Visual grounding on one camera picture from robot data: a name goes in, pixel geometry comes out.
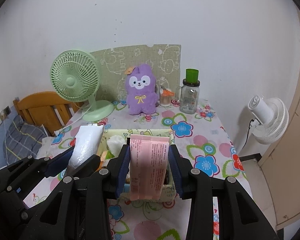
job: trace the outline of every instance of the glass jar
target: glass jar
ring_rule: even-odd
[[[186,79],[183,80],[183,86],[177,87],[176,99],[180,102],[180,111],[185,114],[195,114],[199,100],[199,86],[197,83],[189,83]]]

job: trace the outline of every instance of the yellow bow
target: yellow bow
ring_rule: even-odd
[[[143,95],[143,96],[141,96],[141,97],[140,97],[140,96],[136,96],[136,97],[135,97],[135,99],[139,99],[138,104],[140,104],[140,102],[141,102],[141,103],[144,103],[142,100],[145,99],[145,98],[146,98],[146,95]]]

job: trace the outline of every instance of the fan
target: fan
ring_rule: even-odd
[[[100,74],[95,58],[89,53],[79,50],[61,53],[51,66],[50,80],[58,95],[65,100],[89,100],[90,107],[82,117],[86,121],[103,119],[114,110],[111,102],[96,101],[95,93],[100,85]]]
[[[256,117],[251,126],[255,125],[252,134],[261,144],[271,144],[278,140],[288,127],[289,113],[279,98],[263,100],[254,96],[249,104],[249,110]]]

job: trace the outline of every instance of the table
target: table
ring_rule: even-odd
[[[129,115],[125,101],[115,101],[114,111],[107,118],[99,120],[108,129],[151,129],[171,128],[175,133],[175,144],[180,154],[188,158],[192,165],[211,177],[224,179],[231,175],[241,183],[251,195],[245,172],[221,121],[208,101],[200,100],[196,114],[184,114],[179,103],[172,100],[169,107],[157,107],[155,114]],[[82,114],[79,110],[53,141],[50,157],[65,151],[73,145],[74,136],[84,120],[77,120]],[[64,171],[54,178],[43,179],[25,198],[31,207],[49,195]],[[115,240],[177,240],[185,239],[189,220],[190,200],[181,200],[177,195],[172,202],[130,201],[118,199],[108,201],[111,233]],[[219,236],[218,204],[214,198],[214,239]]]

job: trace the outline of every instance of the tiled floor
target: tiled floor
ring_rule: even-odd
[[[242,162],[242,165],[246,172],[254,201],[275,229],[277,221],[274,206],[268,184],[263,176],[261,168],[257,164],[256,160],[244,161]]]

